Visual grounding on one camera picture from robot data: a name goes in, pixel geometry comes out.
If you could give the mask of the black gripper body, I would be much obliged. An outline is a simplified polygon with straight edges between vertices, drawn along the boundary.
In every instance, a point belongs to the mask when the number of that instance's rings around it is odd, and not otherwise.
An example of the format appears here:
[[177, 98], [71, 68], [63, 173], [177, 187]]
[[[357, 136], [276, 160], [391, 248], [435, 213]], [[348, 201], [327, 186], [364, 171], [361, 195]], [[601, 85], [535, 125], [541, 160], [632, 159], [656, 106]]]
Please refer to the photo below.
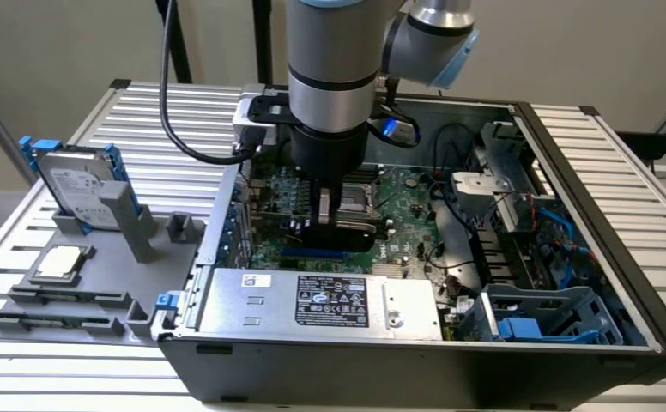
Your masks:
[[339, 190], [344, 177], [361, 166], [368, 134], [364, 124], [337, 133], [305, 125], [293, 127], [292, 159], [321, 187]]

